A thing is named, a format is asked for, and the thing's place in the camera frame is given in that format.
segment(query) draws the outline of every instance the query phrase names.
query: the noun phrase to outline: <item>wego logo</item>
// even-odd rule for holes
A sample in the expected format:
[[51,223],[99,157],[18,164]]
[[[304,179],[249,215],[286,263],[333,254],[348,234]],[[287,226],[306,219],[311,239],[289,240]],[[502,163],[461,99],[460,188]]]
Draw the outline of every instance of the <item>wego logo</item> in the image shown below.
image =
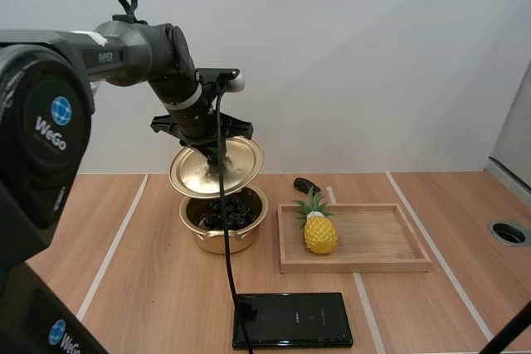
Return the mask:
[[[72,119],[72,107],[70,101],[62,96],[55,97],[51,102],[51,118],[59,126],[67,125]],[[50,127],[50,124],[42,116],[37,116],[35,130],[44,136],[46,140],[51,141],[55,147],[64,151],[66,149],[66,143],[62,139],[62,134],[54,132]]]
[[81,354],[79,344],[74,341],[71,335],[65,332],[66,323],[62,319],[58,320],[51,326],[48,334],[48,342],[50,346],[55,346],[61,342],[61,348],[67,354]]

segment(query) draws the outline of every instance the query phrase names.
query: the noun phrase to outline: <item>phone screen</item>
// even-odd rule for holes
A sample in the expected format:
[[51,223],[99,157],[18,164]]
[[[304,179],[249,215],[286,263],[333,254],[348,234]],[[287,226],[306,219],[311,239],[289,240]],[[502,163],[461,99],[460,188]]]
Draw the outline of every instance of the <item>phone screen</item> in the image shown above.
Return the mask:
[[[341,293],[239,294],[253,347],[350,347],[352,333]],[[245,348],[234,322],[232,345]]]

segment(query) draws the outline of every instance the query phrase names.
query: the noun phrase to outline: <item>yellow pineapple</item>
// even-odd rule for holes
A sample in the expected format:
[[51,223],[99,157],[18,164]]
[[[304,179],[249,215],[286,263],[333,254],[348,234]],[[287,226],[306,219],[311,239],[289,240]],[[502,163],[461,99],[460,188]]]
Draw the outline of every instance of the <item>yellow pineapple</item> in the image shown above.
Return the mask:
[[296,211],[300,215],[297,218],[305,220],[304,240],[308,249],[324,255],[332,252],[337,246],[338,234],[332,221],[327,218],[332,215],[324,209],[327,203],[319,204],[324,197],[320,192],[314,195],[313,191],[314,188],[311,187],[308,192],[308,203],[295,201],[302,207]]

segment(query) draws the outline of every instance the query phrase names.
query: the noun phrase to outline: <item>white stripe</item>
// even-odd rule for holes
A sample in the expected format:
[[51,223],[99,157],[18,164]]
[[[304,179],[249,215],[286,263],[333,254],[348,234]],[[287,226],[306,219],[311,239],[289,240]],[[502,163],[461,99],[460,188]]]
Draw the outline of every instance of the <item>white stripe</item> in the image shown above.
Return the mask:
[[90,31],[72,31],[72,33],[80,33],[83,35],[88,35],[92,38],[93,41],[95,41],[97,44],[99,44],[102,47],[105,47],[105,44],[107,43],[107,38],[100,33],[97,32],[90,32]]
[[201,94],[202,94],[202,86],[200,83],[198,83],[196,91],[193,93],[193,95],[188,97],[188,99],[185,99],[182,103],[168,104],[168,103],[162,102],[162,100],[161,102],[163,103],[164,108],[170,109],[172,111],[179,111],[181,109],[186,109],[196,104],[196,101],[201,97]]
[[338,202],[335,200],[335,195],[334,195],[334,191],[332,191],[332,187],[326,187],[326,191],[329,192],[330,203],[332,203],[332,204],[336,204],[336,203],[338,203]]
[[92,302],[92,299],[94,298],[96,290],[98,290],[98,287],[100,286],[100,282],[105,275],[105,271],[107,271],[107,267],[109,267],[109,263],[111,259],[113,258],[114,252],[116,251],[116,248],[118,247],[119,241],[122,239],[122,235],[124,234],[124,231],[127,228],[127,225],[129,224],[129,220],[131,220],[131,216],[134,213],[134,209],[136,209],[136,206],[138,205],[140,201],[140,197],[142,196],[142,193],[144,192],[144,188],[146,187],[147,181],[148,181],[148,175],[146,174],[144,176],[142,184],[140,184],[140,187],[139,187],[138,192],[136,193],[136,196],[133,199],[133,203],[131,203],[131,206],[129,207],[129,211],[127,212],[124,220],[122,221],[122,225],[119,227],[118,232],[116,233],[116,236],[114,237],[113,243],[110,244],[109,250],[107,251],[107,255],[105,255],[105,258],[103,259],[103,263],[101,263],[100,269],[98,270],[98,274],[96,274],[96,276],[94,277],[94,281],[92,281],[92,285],[90,286],[90,289],[85,296],[85,300],[83,300],[80,310],[77,312],[76,317],[80,321],[83,320],[83,317],[86,314],[86,310],[89,309],[90,302]]
[[[326,187],[326,191],[329,192],[330,203],[338,203],[335,199],[334,191],[332,187]],[[363,284],[363,279],[360,273],[353,273],[354,281],[356,282],[356,288],[358,289],[359,298],[363,305],[363,311],[365,312],[365,317],[367,319],[368,328],[371,331],[373,336],[374,347],[376,348],[377,354],[386,354],[385,346],[383,345],[382,335],[380,335],[380,329],[378,329],[378,324],[376,318],[374,317],[373,307],[371,307],[371,302],[368,300],[367,292],[365,291],[365,285]]]
[[442,257],[441,252],[437,249],[435,242],[433,242],[433,239],[428,234],[428,231],[426,230],[426,228],[424,228],[424,225],[422,224],[421,219],[418,218],[412,206],[409,204],[406,197],[400,190],[400,187],[395,182],[395,179],[392,178],[391,173],[385,172],[385,174],[387,178],[389,179],[389,182],[391,183],[392,187],[395,189],[398,196],[402,200],[402,203],[407,208],[407,211],[409,211],[409,214],[412,216],[413,220],[415,221],[415,224],[417,224],[419,231],[421,232],[422,236],[424,236],[424,239],[426,240],[427,244],[430,246],[431,250],[433,251],[433,254],[435,255],[435,257],[437,257],[437,260],[441,264],[442,269],[445,270],[445,273],[448,276],[448,279],[454,285],[454,288],[459,294],[459,296],[461,297],[461,300],[463,300],[463,303],[465,304],[466,308],[468,308],[470,315],[475,320],[475,322],[478,324],[478,327],[480,327],[486,339],[490,341],[494,337],[494,335],[489,330],[489,327],[487,327],[487,324],[485,323],[483,318],[480,316],[480,313],[475,308],[474,304],[470,301],[470,298],[468,297],[465,290],[463,289],[463,287],[457,280],[457,277],[454,275],[448,263],[446,263],[446,260],[444,259],[444,257]]

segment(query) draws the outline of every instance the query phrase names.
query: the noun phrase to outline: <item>globe logo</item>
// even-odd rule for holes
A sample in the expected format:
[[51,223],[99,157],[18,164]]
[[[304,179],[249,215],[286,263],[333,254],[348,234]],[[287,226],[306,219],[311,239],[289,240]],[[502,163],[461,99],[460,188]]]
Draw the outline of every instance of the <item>globe logo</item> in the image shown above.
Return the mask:
[[65,334],[65,328],[66,324],[65,321],[63,321],[62,319],[60,319],[51,326],[50,334],[48,335],[48,342],[52,346],[55,346],[58,342],[61,341],[63,335]]
[[65,97],[55,97],[51,102],[51,117],[59,126],[64,126],[70,122],[72,108],[70,107],[70,102]]

